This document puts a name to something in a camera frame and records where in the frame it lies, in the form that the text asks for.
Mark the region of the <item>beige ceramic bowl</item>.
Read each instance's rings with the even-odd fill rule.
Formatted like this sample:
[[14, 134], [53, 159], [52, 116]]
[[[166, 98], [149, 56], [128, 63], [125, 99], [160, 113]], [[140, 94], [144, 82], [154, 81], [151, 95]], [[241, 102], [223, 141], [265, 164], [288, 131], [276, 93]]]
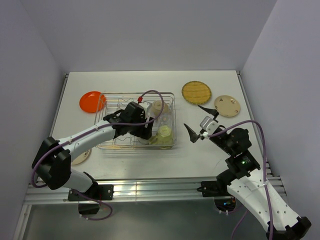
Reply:
[[157, 100], [152, 102], [149, 115], [152, 118], [155, 118], [157, 116], [168, 114], [169, 112], [168, 104], [166, 102], [162, 102], [161, 100]]

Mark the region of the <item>yellow woven-pattern plate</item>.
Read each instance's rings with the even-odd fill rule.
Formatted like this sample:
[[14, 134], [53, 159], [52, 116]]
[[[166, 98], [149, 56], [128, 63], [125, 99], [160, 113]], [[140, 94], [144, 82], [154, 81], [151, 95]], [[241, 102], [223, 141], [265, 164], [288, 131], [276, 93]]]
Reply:
[[206, 104], [212, 98], [210, 87], [201, 81], [189, 81], [181, 89], [182, 97], [192, 105]]

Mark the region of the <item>pale green mug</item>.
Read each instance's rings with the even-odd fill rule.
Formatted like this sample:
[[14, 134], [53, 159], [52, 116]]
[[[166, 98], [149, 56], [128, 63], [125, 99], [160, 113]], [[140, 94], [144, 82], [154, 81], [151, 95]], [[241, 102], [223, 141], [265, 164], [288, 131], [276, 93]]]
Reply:
[[168, 125], [160, 126], [156, 135], [149, 140], [151, 145], [171, 145], [173, 144], [173, 131]]

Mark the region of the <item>metal tin cup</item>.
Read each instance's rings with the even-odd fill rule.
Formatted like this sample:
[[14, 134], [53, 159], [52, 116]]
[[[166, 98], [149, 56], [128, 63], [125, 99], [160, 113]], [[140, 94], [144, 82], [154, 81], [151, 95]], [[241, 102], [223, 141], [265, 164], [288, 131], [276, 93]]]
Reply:
[[150, 143], [150, 141], [148, 139], [144, 139], [144, 138], [141, 138], [141, 137], [138, 137], [137, 140], [142, 145], [148, 145]]

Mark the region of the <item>clear drinking glass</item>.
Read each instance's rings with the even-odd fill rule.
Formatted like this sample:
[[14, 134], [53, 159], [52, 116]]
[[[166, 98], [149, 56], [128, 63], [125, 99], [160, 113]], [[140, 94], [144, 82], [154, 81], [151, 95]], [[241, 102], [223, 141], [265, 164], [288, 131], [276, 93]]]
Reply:
[[169, 113], [162, 113], [157, 119], [158, 127], [168, 126], [172, 127], [172, 117]]

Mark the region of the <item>orange plastic plate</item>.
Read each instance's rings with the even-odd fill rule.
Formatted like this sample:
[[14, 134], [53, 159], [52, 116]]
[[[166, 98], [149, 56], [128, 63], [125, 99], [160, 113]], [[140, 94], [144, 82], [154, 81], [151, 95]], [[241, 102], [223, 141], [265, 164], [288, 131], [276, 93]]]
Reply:
[[82, 111], [93, 114], [101, 111], [107, 103], [104, 94], [99, 91], [90, 91], [85, 93], [79, 100], [79, 107]]

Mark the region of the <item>cream plate with writing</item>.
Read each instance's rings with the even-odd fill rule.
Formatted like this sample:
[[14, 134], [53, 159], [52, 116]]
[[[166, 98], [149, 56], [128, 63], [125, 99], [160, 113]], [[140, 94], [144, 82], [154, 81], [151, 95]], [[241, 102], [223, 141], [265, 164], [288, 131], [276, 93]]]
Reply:
[[71, 165], [76, 166], [83, 163], [90, 156], [91, 152], [92, 152], [92, 149], [88, 149], [87, 151], [83, 152], [81, 155], [79, 155], [77, 158], [73, 160]]

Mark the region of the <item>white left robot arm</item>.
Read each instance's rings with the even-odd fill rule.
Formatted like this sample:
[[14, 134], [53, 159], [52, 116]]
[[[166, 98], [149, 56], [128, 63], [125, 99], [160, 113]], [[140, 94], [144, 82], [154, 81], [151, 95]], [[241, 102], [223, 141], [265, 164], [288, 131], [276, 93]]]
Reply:
[[130, 102], [125, 109], [106, 115], [94, 126], [75, 135], [46, 138], [31, 165], [32, 176], [39, 176], [51, 190], [73, 189], [86, 200], [98, 193], [97, 182], [86, 172], [71, 168], [71, 163], [87, 150], [119, 136], [130, 134], [145, 140], [152, 136], [154, 118], [149, 115], [151, 104]]

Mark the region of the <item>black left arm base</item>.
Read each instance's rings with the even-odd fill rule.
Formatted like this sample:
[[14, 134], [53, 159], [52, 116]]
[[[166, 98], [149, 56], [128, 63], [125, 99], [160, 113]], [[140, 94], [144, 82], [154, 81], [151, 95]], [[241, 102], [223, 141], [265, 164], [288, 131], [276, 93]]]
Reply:
[[78, 213], [87, 218], [98, 218], [103, 212], [109, 217], [113, 209], [105, 201], [111, 201], [114, 195], [114, 186], [112, 184], [102, 184], [91, 187], [87, 192], [79, 192], [70, 189], [67, 201], [78, 202]]

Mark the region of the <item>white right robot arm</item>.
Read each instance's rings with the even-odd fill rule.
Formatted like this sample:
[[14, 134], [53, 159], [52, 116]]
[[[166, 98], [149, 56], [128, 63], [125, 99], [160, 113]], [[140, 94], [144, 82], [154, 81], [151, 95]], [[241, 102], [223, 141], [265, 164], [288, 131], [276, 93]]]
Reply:
[[299, 216], [283, 200], [267, 179], [266, 165], [260, 165], [250, 153], [249, 131], [239, 122], [225, 128], [220, 125], [215, 109], [200, 123], [200, 132], [186, 127], [190, 141], [208, 139], [228, 154], [227, 170], [214, 181], [203, 181], [197, 189], [203, 197], [235, 197], [262, 225], [269, 240], [301, 240], [311, 227], [310, 220]]

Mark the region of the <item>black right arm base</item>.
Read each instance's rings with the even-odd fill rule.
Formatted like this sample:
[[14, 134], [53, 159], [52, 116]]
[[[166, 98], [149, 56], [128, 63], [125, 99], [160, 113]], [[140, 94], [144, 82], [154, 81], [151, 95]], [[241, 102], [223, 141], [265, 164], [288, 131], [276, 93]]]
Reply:
[[218, 187], [216, 180], [214, 181], [202, 181], [200, 187], [196, 189], [202, 194], [204, 198], [206, 197], [223, 197], [226, 193]]

